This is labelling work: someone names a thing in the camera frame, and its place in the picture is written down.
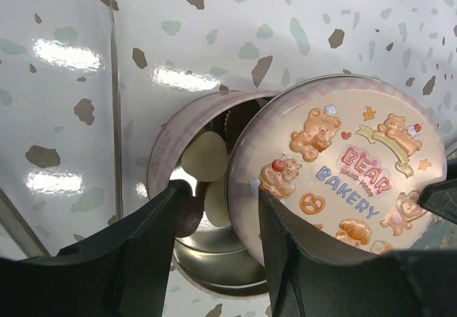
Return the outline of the round metal tin lid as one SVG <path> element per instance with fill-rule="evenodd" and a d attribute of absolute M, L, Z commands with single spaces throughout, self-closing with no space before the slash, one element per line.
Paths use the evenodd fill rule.
<path fill-rule="evenodd" d="M 258 195 L 381 255 L 412 247 L 433 215 L 423 189 L 446 178 L 443 141 L 417 101 L 365 76 L 332 75 L 271 99 L 233 149 L 226 202 L 247 251 L 263 261 Z"/>

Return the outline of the metal serving tongs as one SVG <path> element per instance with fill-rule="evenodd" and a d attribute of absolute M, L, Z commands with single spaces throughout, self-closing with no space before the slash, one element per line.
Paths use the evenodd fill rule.
<path fill-rule="evenodd" d="M 111 36 L 110 36 L 110 54 L 111 54 L 111 95 L 112 95 L 112 114 L 113 114 L 113 131 L 114 131 L 114 178 L 115 178 L 115 208 L 118 220 L 124 217 L 124 190 L 122 176 L 122 127 L 121 127 L 121 97 L 119 89 L 119 69 L 118 69 L 118 52 L 116 44 L 116 26 L 114 18 L 114 0 L 108 0 Z"/>

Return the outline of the white heart chocolate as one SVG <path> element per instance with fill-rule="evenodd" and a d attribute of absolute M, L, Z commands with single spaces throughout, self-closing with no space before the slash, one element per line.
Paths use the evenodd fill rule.
<path fill-rule="evenodd" d="M 207 219 L 215 227 L 225 227 L 230 224 L 225 202 L 224 178 L 211 182 L 206 189 L 204 211 Z"/>
<path fill-rule="evenodd" d="M 212 182 L 221 179 L 227 169 L 228 152 L 226 143 L 214 131 L 201 134 L 183 152 L 183 170 L 197 181 Z"/>

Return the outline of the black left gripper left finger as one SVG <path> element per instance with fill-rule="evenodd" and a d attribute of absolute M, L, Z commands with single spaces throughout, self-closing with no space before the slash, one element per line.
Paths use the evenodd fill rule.
<path fill-rule="evenodd" d="M 57 256 L 3 258 L 1 315 L 161 316 L 178 212 L 168 188 Z"/>

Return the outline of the blossom pattern teal tray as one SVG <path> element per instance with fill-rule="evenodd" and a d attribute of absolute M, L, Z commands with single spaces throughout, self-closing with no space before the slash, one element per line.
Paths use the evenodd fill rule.
<path fill-rule="evenodd" d="M 446 148 L 447 177 L 456 179 L 456 142 Z M 438 216 L 432 212 L 432 219 L 423 235 L 414 243 L 412 249 L 456 249 L 456 215 Z"/>

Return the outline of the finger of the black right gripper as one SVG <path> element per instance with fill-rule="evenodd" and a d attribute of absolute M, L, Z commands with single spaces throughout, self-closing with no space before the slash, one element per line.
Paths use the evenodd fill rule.
<path fill-rule="evenodd" d="M 456 215 L 456 179 L 430 184 L 422 191 L 421 207 L 438 216 Z"/>

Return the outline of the round metal tin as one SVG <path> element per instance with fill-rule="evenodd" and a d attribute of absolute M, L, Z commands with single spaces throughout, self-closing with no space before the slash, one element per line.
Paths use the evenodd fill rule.
<path fill-rule="evenodd" d="M 274 91 L 220 91 L 184 106 L 162 128 L 149 156 L 146 188 L 157 196 L 170 181 L 185 180 L 195 196 L 203 196 L 211 182 L 197 181 L 181 165 L 183 152 L 201 134 L 214 131 L 231 155 L 241 132 L 260 109 L 275 96 Z M 215 227 L 203 218 L 196 231 L 177 238 L 172 264 L 192 285 L 203 291 L 231 298 L 266 295 L 266 274 L 246 250 L 231 222 Z"/>

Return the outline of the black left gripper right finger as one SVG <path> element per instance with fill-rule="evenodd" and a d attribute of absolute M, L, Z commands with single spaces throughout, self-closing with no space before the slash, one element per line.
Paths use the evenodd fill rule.
<path fill-rule="evenodd" d="M 343 243 L 258 194 L 273 316 L 455 316 L 456 251 L 376 255 Z"/>

